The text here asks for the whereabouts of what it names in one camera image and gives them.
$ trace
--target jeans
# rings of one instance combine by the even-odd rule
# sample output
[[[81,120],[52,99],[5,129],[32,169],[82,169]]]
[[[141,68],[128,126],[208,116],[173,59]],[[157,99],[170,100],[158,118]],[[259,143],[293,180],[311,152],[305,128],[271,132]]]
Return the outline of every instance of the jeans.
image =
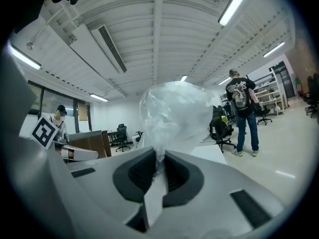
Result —
[[[241,118],[237,116],[237,124],[238,124],[238,143],[237,143],[237,151],[242,151],[244,142],[245,142],[245,129],[246,129],[246,119],[248,121],[248,126],[251,134],[251,147],[253,150],[258,150],[258,135],[257,135],[257,124],[255,113],[252,112],[246,118]]]

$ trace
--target person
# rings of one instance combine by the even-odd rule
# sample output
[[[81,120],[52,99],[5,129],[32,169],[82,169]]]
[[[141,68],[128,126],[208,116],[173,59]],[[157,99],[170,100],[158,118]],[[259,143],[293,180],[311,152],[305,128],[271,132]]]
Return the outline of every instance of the person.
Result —
[[[67,134],[67,129],[66,129],[66,123],[62,119],[62,117],[65,117],[67,114],[65,106],[59,105],[58,108],[56,109],[55,114],[49,117],[49,120],[55,124],[61,132]]]
[[[235,70],[229,71],[231,82],[226,85],[227,99],[233,101],[237,112],[238,125],[238,143],[237,149],[233,152],[234,155],[241,157],[243,146],[245,142],[246,120],[251,134],[251,146],[253,149],[253,156],[257,156],[259,152],[259,141],[257,134],[256,117],[254,113],[254,101],[250,95],[249,89],[254,89],[256,84],[246,78],[239,77]]]

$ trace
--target air vent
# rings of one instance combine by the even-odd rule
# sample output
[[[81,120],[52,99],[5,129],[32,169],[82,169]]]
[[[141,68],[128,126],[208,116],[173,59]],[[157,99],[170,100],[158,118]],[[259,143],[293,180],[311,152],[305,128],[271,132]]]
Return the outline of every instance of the air vent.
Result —
[[[104,41],[108,45],[108,47],[109,47],[110,51],[112,52],[114,58],[119,63],[123,73],[125,73],[127,71],[127,69],[126,69],[126,67],[125,67],[125,65],[124,65],[124,63],[123,63],[123,61],[122,61],[122,59],[121,59],[116,47],[114,46],[114,43],[112,42],[112,40],[111,40],[111,38],[110,38],[105,26],[101,26],[98,30],[99,30],[100,34],[102,35]]]

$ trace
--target brick wall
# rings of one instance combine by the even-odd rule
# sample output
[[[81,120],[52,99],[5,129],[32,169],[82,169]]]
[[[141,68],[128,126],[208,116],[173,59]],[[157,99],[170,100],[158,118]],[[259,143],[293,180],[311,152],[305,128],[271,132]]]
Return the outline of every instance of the brick wall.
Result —
[[[303,91],[308,92],[307,77],[319,71],[318,55],[312,45],[311,36],[303,21],[295,14],[296,43],[295,47],[286,52],[296,77],[299,77]]]

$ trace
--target floor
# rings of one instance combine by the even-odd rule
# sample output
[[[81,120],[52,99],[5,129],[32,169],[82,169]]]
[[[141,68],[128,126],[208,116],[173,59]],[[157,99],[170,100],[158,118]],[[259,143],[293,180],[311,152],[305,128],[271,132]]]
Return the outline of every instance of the floor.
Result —
[[[296,196],[302,193],[303,187],[309,182],[313,165],[318,163],[317,150],[319,148],[319,125],[316,116],[312,119],[306,116],[307,104],[300,99],[289,100],[290,107],[285,114],[276,116],[269,114],[273,122],[258,125],[258,138],[260,151],[257,157],[251,155],[250,131],[246,127],[244,155],[234,156],[232,146],[224,146],[224,157],[228,165],[254,179],[259,184],[268,188],[284,204],[289,205]],[[235,129],[231,140],[237,142],[238,128]],[[207,138],[199,146],[214,144]],[[115,152],[117,147],[112,147],[113,155],[125,154],[132,151],[125,148]]]

